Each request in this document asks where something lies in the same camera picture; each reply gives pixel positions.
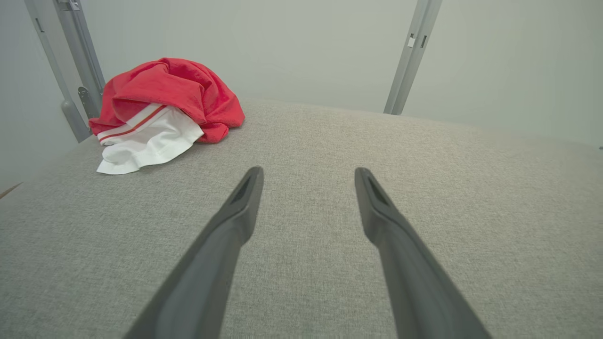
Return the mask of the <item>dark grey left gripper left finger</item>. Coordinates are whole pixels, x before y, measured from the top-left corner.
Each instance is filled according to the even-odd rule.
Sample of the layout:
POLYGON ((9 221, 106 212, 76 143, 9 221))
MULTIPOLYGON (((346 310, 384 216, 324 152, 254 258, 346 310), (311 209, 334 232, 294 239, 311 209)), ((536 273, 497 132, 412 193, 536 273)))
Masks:
POLYGON ((250 240, 263 190, 251 167, 194 240, 124 339, 217 339, 241 247, 250 240))

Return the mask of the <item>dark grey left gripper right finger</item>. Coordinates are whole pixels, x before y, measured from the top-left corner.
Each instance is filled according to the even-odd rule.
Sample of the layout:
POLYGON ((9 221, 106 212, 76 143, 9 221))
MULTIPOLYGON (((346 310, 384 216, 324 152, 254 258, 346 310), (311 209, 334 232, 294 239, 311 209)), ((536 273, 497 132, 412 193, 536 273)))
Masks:
POLYGON ((491 339, 368 168, 355 169, 355 188, 364 234, 383 265, 398 339, 491 339))

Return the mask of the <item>red garment with white trim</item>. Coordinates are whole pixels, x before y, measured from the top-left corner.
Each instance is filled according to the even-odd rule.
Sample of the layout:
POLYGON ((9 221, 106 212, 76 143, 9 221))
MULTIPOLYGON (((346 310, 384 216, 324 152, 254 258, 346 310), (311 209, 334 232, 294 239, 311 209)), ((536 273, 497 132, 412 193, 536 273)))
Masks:
POLYGON ((168 163, 194 143, 215 144, 243 125, 237 96, 208 67, 161 58, 113 77, 89 127, 103 146, 97 172, 123 175, 168 163))

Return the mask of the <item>thin grey metal post with foot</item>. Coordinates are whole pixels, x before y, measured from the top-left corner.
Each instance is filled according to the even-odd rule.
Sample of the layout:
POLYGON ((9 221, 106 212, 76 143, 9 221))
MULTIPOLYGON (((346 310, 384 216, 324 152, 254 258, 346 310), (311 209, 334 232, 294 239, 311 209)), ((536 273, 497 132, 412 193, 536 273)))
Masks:
POLYGON ((63 96, 60 107, 78 142, 92 134, 78 96, 82 85, 53 0, 24 0, 63 96))

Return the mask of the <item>grey metal double frame post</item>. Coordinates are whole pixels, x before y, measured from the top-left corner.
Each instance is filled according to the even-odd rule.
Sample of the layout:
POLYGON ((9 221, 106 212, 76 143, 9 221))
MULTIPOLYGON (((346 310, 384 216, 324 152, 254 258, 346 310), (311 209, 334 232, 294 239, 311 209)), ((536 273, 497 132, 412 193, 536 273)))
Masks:
POLYGON ((413 19, 386 100, 384 114, 403 113, 442 3, 443 0, 416 0, 413 19))

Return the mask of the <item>thick grey metal frame post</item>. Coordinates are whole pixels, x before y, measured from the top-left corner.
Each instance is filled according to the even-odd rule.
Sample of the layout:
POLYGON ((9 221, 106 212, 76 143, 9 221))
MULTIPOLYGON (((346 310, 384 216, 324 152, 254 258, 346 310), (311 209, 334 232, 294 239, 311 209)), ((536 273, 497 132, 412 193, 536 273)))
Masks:
POLYGON ((52 0, 82 85, 78 96, 88 118, 97 118, 106 84, 81 0, 52 0))

